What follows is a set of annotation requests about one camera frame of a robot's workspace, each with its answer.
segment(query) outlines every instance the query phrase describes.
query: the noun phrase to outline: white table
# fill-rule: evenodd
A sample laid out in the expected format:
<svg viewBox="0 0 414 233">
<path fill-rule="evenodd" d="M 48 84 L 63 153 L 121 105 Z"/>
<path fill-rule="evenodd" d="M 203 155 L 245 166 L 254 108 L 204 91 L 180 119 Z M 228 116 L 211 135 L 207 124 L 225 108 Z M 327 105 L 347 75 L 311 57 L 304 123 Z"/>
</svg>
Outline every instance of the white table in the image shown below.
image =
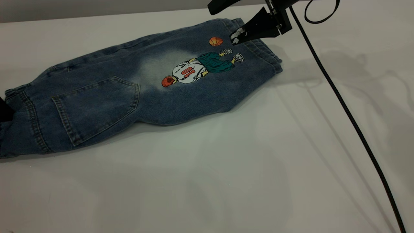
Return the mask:
<svg viewBox="0 0 414 233">
<path fill-rule="evenodd" d="M 305 2 L 294 5 L 303 20 Z M 334 1 L 316 1 L 311 19 Z M 56 63 L 261 5 L 0 24 L 0 92 Z M 346 0 L 303 23 L 414 232 L 414 4 Z M 284 72 L 233 111 L 135 124 L 88 148 L 0 160 L 0 232 L 398 232 L 378 175 L 293 19 Z M 183 146 L 182 138 L 190 145 Z"/>
</svg>

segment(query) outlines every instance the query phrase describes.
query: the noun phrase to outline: basketball player illustration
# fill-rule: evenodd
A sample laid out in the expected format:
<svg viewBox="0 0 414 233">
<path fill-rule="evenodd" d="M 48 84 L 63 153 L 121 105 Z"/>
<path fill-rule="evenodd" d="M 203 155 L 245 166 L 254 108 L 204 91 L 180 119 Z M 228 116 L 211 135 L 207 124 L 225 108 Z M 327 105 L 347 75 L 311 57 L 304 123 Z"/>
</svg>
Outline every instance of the basketball player illustration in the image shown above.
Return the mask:
<svg viewBox="0 0 414 233">
<path fill-rule="evenodd" d="M 174 69 L 172 75 L 166 76 L 161 84 L 168 87 L 176 82 L 192 83 L 205 77 L 209 73 L 221 73 L 234 68 L 234 63 L 242 63 L 243 56 L 238 53 L 233 56 L 231 61 L 222 61 L 221 57 L 231 54 L 231 49 L 224 49 L 220 53 L 205 53 L 197 58 L 192 58 L 178 64 Z"/>
</svg>

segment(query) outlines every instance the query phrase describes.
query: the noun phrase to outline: denim pocket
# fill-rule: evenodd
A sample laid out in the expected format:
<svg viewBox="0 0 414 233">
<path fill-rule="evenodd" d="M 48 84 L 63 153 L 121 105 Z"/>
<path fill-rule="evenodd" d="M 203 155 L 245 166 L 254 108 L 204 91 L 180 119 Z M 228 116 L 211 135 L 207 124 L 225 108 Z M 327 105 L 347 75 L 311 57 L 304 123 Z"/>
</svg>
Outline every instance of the denim pocket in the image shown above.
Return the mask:
<svg viewBox="0 0 414 233">
<path fill-rule="evenodd" d="M 52 97 L 70 141 L 77 146 L 116 125 L 138 105 L 140 86 L 112 77 Z"/>
</svg>

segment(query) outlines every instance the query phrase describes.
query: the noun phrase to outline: cable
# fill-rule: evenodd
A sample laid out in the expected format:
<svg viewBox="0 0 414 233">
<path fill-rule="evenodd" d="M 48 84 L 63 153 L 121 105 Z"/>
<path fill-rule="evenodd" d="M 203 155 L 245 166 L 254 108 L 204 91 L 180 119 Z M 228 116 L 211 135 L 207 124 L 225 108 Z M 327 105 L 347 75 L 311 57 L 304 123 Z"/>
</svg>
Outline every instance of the cable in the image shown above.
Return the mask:
<svg viewBox="0 0 414 233">
<path fill-rule="evenodd" d="M 309 7 L 309 5 L 311 4 L 311 2 L 313 2 L 313 0 L 310 0 L 310 1 L 308 2 L 308 4 L 306 5 L 306 7 L 305 7 L 305 20 L 306 20 L 308 23 L 311 23 L 311 24 L 320 24 L 320 23 L 325 22 L 325 21 L 326 21 L 326 20 L 328 20 L 331 16 L 333 16 L 333 14 L 335 13 L 335 11 L 338 9 L 338 6 L 339 6 L 339 0 L 336 0 L 336 3 L 335 3 L 335 9 L 334 9 L 334 11 L 332 12 L 332 14 L 328 15 L 328 17 L 326 17 L 326 18 L 324 18 L 324 19 L 322 19 L 322 20 L 319 20 L 319 21 L 312 21 L 312 20 L 309 20 L 309 19 L 308 19 L 308 17 L 306 16 L 306 12 L 308 11 L 308 7 Z"/>
<path fill-rule="evenodd" d="M 306 9 L 305 9 L 305 19 L 306 19 L 306 21 L 308 21 L 310 23 L 318 24 L 318 23 L 326 21 L 329 17 L 331 17 L 333 15 L 333 13 L 332 13 L 331 15 L 329 15 L 328 17 L 326 17 L 325 19 L 320 20 L 320 21 L 316 21 L 316 22 L 310 21 L 306 17 L 306 10 L 307 10 L 307 8 L 308 8 L 308 6 L 311 2 L 312 2 L 312 0 L 308 3 L 308 5 L 306 6 Z M 339 0 L 337 0 L 334 12 L 338 8 L 338 5 L 339 5 Z M 328 81 L 329 85 L 331 86 L 332 90 L 334 91 L 335 95 L 337 96 L 337 98 L 338 98 L 339 102 L 341 103 L 342 107 L 344 108 L 344 111 L 347 114 L 347 116 L 348 116 L 349 120 L 351 121 L 352 125 L 354 126 L 354 129 L 357 132 L 357 134 L 359 136 L 359 139 L 361 140 L 362 144 L 364 145 L 364 147 L 366 149 L 366 152 L 369 155 L 369 158 L 371 159 L 372 163 L 374 164 L 374 167 L 377 170 L 378 175 L 380 176 L 380 179 L 381 179 L 381 181 L 384 185 L 385 192 L 387 193 L 388 199 L 390 200 L 391 207 L 392 207 L 392 210 L 394 211 L 395 218 L 397 219 L 397 223 L 398 223 L 398 226 L 400 227 L 401 233 L 406 233 L 404 224 L 403 224 L 401 216 L 400 216 L 400 212 L 398 211 L 398 208 L 397 208 L 397 204 L 395 203 L 394 197 L 392 196 L 391 189 L 388 186 L 388 182 L 385 179 L 384 173 L 382 172 L 377 160 L 375 159 L 375 156 L 372 153 L 371 148 L 368 145 L 368 142 L 366 141 L 364 135 L 362 134 L 361 129 L 359 128 L 358 124 L 356 123 L 356 121 L 355 121 L 354 117 L 352 116 L 351 112 L 349 111 L 347 105 L 345 104 L 345 101 L 343 100 L 341 94 L 339 93 L 339 91 L 336 88 L 335 84 L 332 82 L 332 79 L 329 77 L 328 73 L 326 72 L 325 68 L 323 67 L 322 63 L 320 62 L 318 56 L 316 55 L 316 52 L 313 49 L 313 46 L 312 46 L 311 42 L 309 41 L 309 38 L 306 35 L 305 30 L 303 29 L 301 23 L 299 22 L 296 14 L 295 14 L 295 11 L 293 11 L 293 7 L 290 6 L 289 9 L 290 9 L 290 12 L 292 13 L 293 18 L 296 21 L 296 24 L 298 25 L 298 27 L 299 27 L 302 35 L 303 35 L 303 38 L 305 39 L 306 43 L 308 44 L 308 47 L 309 47 L 313 57 L 315 58 L 316 63 L 318 64 L 320 70 L 322 71 L 323 75 L 325 76 L 326 80 Z"/>
</svg>

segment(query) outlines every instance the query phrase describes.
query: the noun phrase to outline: basketball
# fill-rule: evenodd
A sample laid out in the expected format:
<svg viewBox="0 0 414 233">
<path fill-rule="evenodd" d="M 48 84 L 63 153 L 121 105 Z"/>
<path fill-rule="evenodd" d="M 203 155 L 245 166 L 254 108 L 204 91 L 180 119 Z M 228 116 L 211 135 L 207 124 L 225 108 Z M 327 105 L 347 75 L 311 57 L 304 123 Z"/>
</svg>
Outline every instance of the basketball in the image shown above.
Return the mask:
<svg viewBox="0 0 414 233">
<path fill-rule="evenodd" d="M 210 38 L 209 43 L 211 46 L 219 46 L 220 44 L 223 43 L 223 39 L 215 36 L 215 37 Z"/>
</svg>

